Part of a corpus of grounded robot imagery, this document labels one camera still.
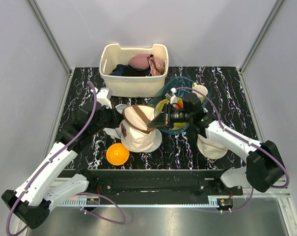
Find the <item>beige brown-trimmed laundry bag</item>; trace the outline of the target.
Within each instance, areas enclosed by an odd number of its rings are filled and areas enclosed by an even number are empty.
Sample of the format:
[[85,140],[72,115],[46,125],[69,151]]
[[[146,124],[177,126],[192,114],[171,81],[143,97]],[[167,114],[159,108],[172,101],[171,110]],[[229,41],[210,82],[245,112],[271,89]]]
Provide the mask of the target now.
[[162,134],[156,128],[148,127],[155,118],[155,109],[146,105],[127,106],[122,111],[123,120],[121,130],[121,143],[131,152],[151,153],[162,143]]

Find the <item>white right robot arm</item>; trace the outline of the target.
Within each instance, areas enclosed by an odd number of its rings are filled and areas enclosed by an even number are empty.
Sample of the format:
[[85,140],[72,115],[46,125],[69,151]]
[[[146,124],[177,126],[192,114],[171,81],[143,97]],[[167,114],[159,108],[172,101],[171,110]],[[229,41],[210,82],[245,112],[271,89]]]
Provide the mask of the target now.
[[250,185],[259,192],[266,192],[287,172],[275,143],[264,143],[246,137],[224,125],[202,108],[194,93],[186,93],[183,106],[175,108],[165,104],[162,111],[148,123],[150,128],[173,128],[175,123],[188,123],[199,135],[224,146],[240,157],[244,168],[229,169],[214,182],[214,189],[225,195],[232,187]]

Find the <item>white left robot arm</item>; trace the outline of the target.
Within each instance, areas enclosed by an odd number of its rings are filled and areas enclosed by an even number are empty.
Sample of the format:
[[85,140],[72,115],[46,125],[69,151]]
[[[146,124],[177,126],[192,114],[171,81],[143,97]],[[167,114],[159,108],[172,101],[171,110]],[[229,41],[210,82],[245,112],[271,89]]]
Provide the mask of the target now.
[[91,195],[100,188],[97,176],[88,170],[77,170],[73,177],[56,188],[50,186],[63,169],[87,146],[93,136],[105,128],[116,128],[122,115],[115,107],[96,105],[87,119],[75,119],[57,137],[50,153],[33,174],[16,190],[5,190],[1,196],[10,210],[27,227],[38,228],[54,208],[70,197],[84,192]]

